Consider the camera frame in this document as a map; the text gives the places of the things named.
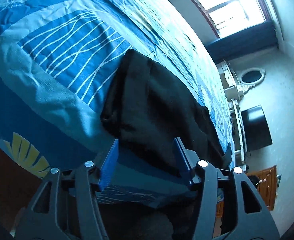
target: black blanket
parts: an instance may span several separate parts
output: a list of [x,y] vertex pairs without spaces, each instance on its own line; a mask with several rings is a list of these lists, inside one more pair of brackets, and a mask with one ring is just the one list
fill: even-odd
[[101,121],[122,146],[175,176],[175,137],[217,168],[231,161],[230,154],[224,156],[208,109],[167,68],[135,50],[122,58]]

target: curtain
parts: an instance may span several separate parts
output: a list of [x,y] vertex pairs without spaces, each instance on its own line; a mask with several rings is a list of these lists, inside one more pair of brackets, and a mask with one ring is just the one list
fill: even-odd
[[266,21],[205,46],[215,64],[278,45],[275,26]]

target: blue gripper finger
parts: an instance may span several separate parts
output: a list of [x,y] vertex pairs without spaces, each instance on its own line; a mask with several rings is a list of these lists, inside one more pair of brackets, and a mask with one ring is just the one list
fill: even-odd
[[105,187],[110,184],[111,177],[115,171],[116,163],[119,155],[118,139],[116,139],[111,146],[105,161],[103,162],[100,168],[100,176],[98,188],[100,191],[103,191]]
[[173,153],[179,173],[185,185],[189,188],[193,184],[192,179],[195,177],[194,168],[199,161],[199,157],[196,152],[186,149],[179,137],[174,139]]

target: bolt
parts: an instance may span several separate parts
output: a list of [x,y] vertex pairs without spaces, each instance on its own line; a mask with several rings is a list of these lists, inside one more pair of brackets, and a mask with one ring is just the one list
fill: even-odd
[[208,166],[208,162],[204,161],[204,160],[200,160],[198,162],[198,165],[201,166],[201,167],[207,167]]
[[234,172],[237,174],[241,174],[243,172],[243,169],[241,167],[235,167]]
[[92,167],[92,166],[94,166],[94,163],[92,161],[88,161],[88,162],[85,162],[85,166]]
[[56,174],[56,173],[58,173],[58,171],[59,171],[58,168],[52,168],[52,169],[50,170],[50,173],[51,173],[51,174]]

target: blue duvet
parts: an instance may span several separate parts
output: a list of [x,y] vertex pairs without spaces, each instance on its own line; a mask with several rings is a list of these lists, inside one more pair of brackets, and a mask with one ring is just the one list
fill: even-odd
[[[218,71],[168,0],[0,0],[0,148],[41,178],[50,167],[75,168],[108,150],[114,138],[100,112],[128,49],[184,82],[209,109],[225,151],[232,133]],[[98,199],[157,207],[187,191],[121,149]]]

